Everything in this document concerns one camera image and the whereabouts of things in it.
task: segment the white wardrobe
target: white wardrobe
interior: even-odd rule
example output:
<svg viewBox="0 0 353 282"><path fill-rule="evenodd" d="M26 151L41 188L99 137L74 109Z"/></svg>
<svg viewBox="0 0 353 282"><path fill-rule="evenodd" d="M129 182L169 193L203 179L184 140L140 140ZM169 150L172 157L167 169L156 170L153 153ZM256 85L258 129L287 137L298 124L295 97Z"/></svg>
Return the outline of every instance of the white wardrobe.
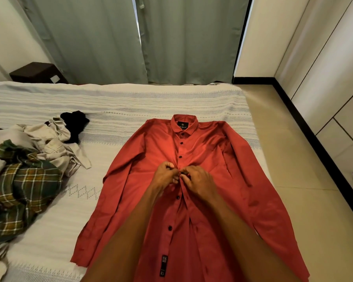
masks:
<svg viewBox="0 0 353 282"><path fill-rule="evenodd" d="M353 188L353 0L310 0L275 77Z"/></svg>

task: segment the shirt sleeve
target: shirt sleeve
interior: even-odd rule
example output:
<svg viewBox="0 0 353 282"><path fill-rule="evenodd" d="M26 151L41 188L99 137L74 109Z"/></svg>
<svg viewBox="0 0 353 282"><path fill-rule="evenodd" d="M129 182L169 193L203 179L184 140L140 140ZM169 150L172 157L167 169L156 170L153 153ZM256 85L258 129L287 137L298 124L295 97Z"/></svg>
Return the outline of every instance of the shirt sleeve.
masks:
<svg viewBox="0 0 353 282"><path fill-rule="evenodd" d="M248 142L228 123L223 124L223 132L228 137L236 157L234 161L239 169L236 172L241 173L248 187L248 206L253 227L284 263L303 282L307 282L309 272L298 249L291 220L280 196L263 172Z"/></svg>
<svg viewBox="0 0 353 282"><path fill-rule="evenodd" d="M88 267L98 242L116 212L134 159L145 152L149 121L141 126L121 148L105 175L98 203L77 238L71 262Z"/></svg>

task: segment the hand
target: hand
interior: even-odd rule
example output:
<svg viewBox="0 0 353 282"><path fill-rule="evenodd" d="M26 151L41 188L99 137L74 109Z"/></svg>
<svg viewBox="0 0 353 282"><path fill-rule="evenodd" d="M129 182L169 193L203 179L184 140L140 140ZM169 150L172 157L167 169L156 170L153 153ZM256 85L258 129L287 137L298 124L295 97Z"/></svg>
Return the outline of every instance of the hand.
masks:
<svg viewBox="0 0 353 282"><path fill-rule="evenodd" d="M206 203L212 203L219 195L217 193L216 184L213 181L212 175L205 171L200 166L186 166L184 167L180 176L184 183L193 193Z"/></svg>
<svg viewBox="0 0 353 282"><path fill-rule="evenodd" d="M158 166L150 186L158 189L160 196L168 185L171 183L178 184L178 182L179 170L175 168L173 163L165 161Z"/></svg>

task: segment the shirt collar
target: shirt collar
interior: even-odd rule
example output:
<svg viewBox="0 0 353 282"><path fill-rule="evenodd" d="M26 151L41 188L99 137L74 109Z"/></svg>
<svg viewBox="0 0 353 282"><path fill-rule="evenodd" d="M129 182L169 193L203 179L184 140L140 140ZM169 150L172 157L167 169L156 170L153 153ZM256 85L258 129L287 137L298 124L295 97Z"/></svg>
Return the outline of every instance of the shirt collar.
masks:
<svg viewBox="0 0 353 282"><path fill-rule="evenodd" d="M177 124L179 121L189 123L188 128L186 128L185 130L182 130ZM185 132L185 133L188 133L189 135L192 135L193 132L198 127L198 125L199 125L199 122L196 116L174 115L173 118L171 119L171 128L175 133Z"/></svg>

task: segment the white sticker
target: white sticker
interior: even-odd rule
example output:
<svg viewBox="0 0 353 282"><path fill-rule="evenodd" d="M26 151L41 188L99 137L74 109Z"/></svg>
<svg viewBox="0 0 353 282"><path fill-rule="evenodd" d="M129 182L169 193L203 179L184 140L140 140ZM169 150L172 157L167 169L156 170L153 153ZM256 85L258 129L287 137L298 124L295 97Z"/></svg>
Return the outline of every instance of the white sticker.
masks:
<svg viewBox="0 0 353 282"><path fill-rule="evenodd" d="M60 78L59 78L59 76L55 75L55 76L52 76L52 77L50 78L50 80L52 81L52 83L55 84L57 81L60 80Z"/></svg>

